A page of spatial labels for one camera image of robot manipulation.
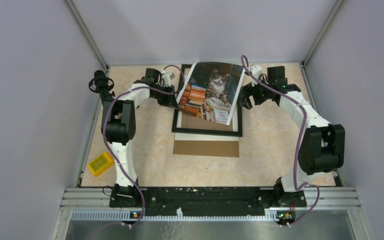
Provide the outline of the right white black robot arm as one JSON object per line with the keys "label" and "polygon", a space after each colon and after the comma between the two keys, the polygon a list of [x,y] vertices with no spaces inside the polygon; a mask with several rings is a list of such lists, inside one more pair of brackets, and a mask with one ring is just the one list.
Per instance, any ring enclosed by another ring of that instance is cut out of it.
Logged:
{"label": "right white black robot arm", "polygon": [[289,84],[284,66],[269,67],[267,73],[258,65],[245,68],[251,83],[241,88],[241,104],[247,109],[271,100],[283,109],[299,127],[291,172],[276,182],[273,200],[287,206],[300,191],[322,173],[344,164],[345,128],[324,119],[305,99],[296,84]]}

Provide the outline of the cat and books photo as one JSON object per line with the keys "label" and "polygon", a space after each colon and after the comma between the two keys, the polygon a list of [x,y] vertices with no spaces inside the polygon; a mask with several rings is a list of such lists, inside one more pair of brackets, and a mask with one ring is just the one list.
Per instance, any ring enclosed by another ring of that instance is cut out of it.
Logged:
{"label": "cat and books photo", "polygon": [[177,109],[189,116],[229,125],[245,70],[225,62],[195,62],[177,97]]}

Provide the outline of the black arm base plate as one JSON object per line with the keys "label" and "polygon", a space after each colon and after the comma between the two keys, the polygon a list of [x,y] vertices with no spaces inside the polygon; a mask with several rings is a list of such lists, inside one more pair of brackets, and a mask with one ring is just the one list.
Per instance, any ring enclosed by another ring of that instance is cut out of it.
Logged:
{"label": "black arm base plate", "polygon": [[110,195],[111,208],[155,207],[157,204],[245,204],[246,206],[306,207],[304,192],[284,192],[280,187],[135,187],[114,186]]}

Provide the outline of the black picture frame brown backing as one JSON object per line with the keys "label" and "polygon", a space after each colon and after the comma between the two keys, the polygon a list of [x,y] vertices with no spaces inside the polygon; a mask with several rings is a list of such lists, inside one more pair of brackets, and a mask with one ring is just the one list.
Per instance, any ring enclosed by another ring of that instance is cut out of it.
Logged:
{"label": "black picture frame brown backing", "polygon": [[184,64],[172,132],[242,137],[241,65],[222,62]]}

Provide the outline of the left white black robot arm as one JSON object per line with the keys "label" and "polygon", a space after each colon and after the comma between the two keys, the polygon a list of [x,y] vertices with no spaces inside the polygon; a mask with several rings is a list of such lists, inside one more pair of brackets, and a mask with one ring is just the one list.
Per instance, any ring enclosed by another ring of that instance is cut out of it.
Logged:
{"label": "left white black robot arm", "polygon": [[114,81],[101,71],[89,82],[91,91],[98,93],[102,103],[101,133],[104,144],[117,167],[115,186],[121,191],[121,200],[129,207],[140,202],[138,176],[133,164],[132,140],[136,134],[136,108],[152,98],[164,107],[176,108],[176,90],[171,84],[173,73],[147,68],[145,76],[120,95],[112,89]]}

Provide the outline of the brown backing board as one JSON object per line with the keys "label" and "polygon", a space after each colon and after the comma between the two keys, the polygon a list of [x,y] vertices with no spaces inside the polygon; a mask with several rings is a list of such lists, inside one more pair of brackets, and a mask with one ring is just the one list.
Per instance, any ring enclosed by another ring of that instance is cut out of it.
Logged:
{"label": "brown backing board", "polygon": [[[228,133],[227,130],[197,130],[196,128],[186,130],[174,126],[174,133],[197,133],[204,135],[221,135],[239,137],[239,133]],[[174,140],[173,154],[207,157],[238,158],[240,155],[239,141],[193,141]]]}

